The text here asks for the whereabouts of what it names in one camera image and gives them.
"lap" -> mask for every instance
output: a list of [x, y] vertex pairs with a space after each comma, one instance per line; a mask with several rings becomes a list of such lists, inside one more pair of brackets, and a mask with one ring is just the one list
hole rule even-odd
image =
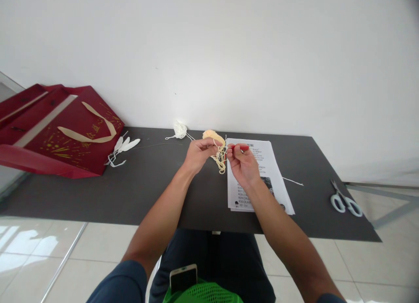
[[240, 295], [244, 302], [245, 298], [256, 299], [254, 295], [266, 297], [265, 302], [275, 301], [254, 235], [230, 232], [212, 235], [207, 231], [177, 229], [162, 255], [151, 285], [150, 302], [162, 302], [170, 272], [190, 264], [197, 264], [200, 278], [217, 282]]

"forearm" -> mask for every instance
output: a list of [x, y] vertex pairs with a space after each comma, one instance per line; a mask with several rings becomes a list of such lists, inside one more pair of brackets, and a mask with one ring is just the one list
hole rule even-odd
[[266, 185], [260, 181], [245, 190], [269, 245], [288, 269], [304, 300], [317, 300], [313, 293], [321, 295], [325, 290], [341, 296], [311, 241], [285, 213]]
[[177, 228], [186, 192], [194, 173], [181, 167], [147, 213], [123, 257], [139, 261], [150, 274]]

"smartphone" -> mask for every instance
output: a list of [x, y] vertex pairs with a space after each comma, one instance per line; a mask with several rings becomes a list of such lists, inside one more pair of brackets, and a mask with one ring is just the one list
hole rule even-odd
[[198, 283], [198, 268], [196, 264], [172, 270], [170, 272], [170, 289], [172, 293], [185, 291]]

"yellow crochet piece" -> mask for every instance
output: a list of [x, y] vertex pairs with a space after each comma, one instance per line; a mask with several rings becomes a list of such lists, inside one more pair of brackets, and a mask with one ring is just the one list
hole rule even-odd
[[220, 169], [220, 174], [224, 174], [226, 172], [226, 165], [224, 164], [227, 160], [227, 153], [224, 151], [224, 147], [226, 145], [226, 141], [220, 135], [218, 135], [214, 130], [207, 130], [202, 134], [202, 138], [212, 138], [213, 140], [217, 140], [222, 143], [222, 146], [218, 146], [218, 152], [215, 156], [211, 156], [212, 159], [218, 165]]

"white yarn ball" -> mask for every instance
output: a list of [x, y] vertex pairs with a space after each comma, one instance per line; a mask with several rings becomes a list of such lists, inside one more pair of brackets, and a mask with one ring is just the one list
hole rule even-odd
[[182, 139], [186, 136], [186, 131], [188, 130], [186, 125], [183, 124], [183, 123], [180, 123], [179, 121], [175, 121], [175, 124], [173, 125], [173, 129], [175, 130], [174, 136], [166, 137], [166, 140], [168, 140], [170, 138], [173, 138], [173, 137]]

